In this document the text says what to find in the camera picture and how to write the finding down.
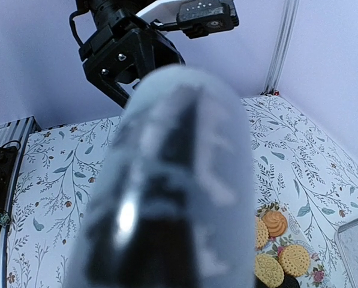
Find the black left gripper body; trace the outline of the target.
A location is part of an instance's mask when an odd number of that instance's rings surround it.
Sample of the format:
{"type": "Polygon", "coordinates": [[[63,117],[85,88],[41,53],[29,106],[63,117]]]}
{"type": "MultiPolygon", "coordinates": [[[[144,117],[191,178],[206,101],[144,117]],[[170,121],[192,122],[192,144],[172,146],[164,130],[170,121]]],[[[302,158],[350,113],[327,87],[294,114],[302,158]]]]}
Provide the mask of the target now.
{"type": "Polygon", "coordinates": [[[100,20],[97,31],[79,48],[87,80],[120,107],[130,98],[121,87],[150,72],[185,61],[175,45],[133,14],[100,20]]]}

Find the silver white tongs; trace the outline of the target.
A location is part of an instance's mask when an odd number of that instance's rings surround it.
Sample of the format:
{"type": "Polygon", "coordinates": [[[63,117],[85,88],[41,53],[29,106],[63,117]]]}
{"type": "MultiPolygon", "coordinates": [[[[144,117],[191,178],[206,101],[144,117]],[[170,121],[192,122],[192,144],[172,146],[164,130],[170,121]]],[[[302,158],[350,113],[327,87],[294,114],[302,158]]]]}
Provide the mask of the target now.
{"type": "Polygon", "coordinates": [[[248,117],[218,77],[148,74],[107,150],[65,287],[254,287],[248,117]]]}

